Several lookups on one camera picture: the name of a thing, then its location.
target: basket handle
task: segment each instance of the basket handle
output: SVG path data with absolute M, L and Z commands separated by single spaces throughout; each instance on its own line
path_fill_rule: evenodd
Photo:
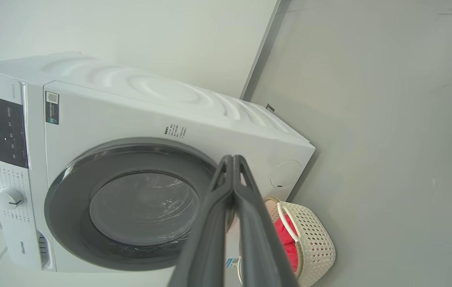
M 290 215 L 290 212 L 288 211 L 288 209 L 281 202 L 278 202 L 277 203 L 277 212 L 279 213 L 279 218 L 281 218 L 281 222 L 283 222 L 283 225 L 285 226 L 288 233 L 290 233 L 290 236 L 293 238 L 293 240 L 295 242 L 299 242 L 300 241 L 299 237 L 293 232 L 293 229 L 291 229 L 290 225 L 286 221 L 286 217 L 285 217 L 285 214 L 283 213 L 283 209 L 286 211 L 286 214 Z

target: white plastic basket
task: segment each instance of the white plastic basket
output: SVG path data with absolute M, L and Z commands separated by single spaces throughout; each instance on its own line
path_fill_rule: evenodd
M 327 231 L 320 220 L 309 208 L 299 204 L 280 201 L 274 197 L 265 200 L 268 213 L 275 223 L 279 218 L 283 222 L 290 236 L 295 240 L 299 264 L 295 276 L 301 287 L 309 287 L 317 282 L 323 274 L 334 264 L 336 260 L 336 249 Z M 293 233 L 285 214 L 297 231 Z M 241 261 L 238 264 L 238 278 L 243 284 L 241 273 Z

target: black display panel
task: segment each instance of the black display panel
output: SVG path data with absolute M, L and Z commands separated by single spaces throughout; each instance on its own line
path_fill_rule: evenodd
M 0 161 L 28 167 L 22 105 L 0 99 Z

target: white dial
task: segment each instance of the white dial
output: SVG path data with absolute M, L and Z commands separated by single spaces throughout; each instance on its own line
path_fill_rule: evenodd
M 0 190 L 0 207 L 16 209 L 24 202 L 22 194 L 13 187 L 3 187 Z

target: qr code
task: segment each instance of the qr code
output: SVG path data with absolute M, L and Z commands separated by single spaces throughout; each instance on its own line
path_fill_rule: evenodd
M 45 97 L 46 97 L 46 101 L 48 101 L 49 103 L 53 103 L 58 105 L 58 100 L 60 98 L 60 95 L 57 93 L 53 93 L 53 92 L 45 92 Z

